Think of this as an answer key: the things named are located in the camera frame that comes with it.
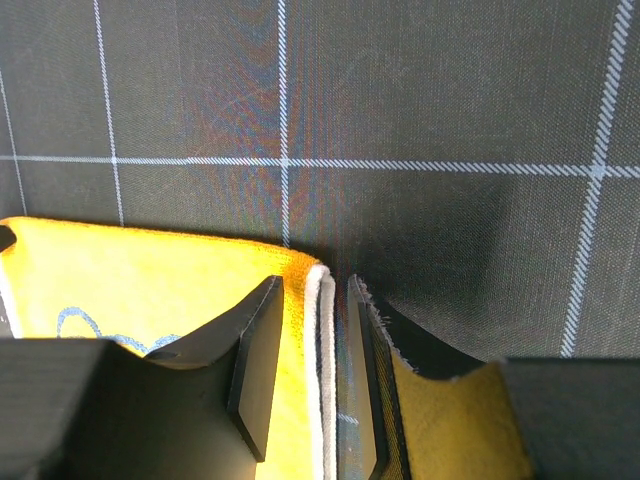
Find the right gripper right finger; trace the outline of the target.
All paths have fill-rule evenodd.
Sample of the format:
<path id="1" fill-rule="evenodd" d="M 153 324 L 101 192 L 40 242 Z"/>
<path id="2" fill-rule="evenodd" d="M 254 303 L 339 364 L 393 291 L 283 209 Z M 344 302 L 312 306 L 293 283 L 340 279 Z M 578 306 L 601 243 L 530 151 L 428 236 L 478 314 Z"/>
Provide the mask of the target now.
<path id="1" fill-rule="evenodd" d="M 369 479 L 635 479 L 635 359 L 477 360 L 348 283 Z"/>

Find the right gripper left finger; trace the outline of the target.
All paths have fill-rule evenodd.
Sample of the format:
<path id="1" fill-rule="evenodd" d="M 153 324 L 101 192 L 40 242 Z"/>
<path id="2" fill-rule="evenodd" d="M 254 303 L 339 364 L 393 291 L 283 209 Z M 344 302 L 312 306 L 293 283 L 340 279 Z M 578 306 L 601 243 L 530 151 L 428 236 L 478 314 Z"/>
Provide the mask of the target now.
<path id="1" fill-rule="evenodd" d="M 251 479 L 266 457 L 279 276 L 138 356 L 112 340 L 3 339 L 5 479 Z"/>

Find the colourful patterned towel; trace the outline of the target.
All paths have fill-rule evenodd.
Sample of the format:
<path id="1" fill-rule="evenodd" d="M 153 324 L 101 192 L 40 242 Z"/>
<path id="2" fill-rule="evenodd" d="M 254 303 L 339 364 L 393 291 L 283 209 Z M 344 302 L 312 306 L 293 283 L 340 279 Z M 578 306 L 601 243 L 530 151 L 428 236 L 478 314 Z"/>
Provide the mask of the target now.
<path id="1" fill-rule="evenodd" d="M 33 217 L 2 225 L 1 298 L 17 338 L 107 338 L 144 355 L 284 286 L 274 405 L 261 479 L 337 475 L 336 284 L 327 266 L 249 240 Z"/>

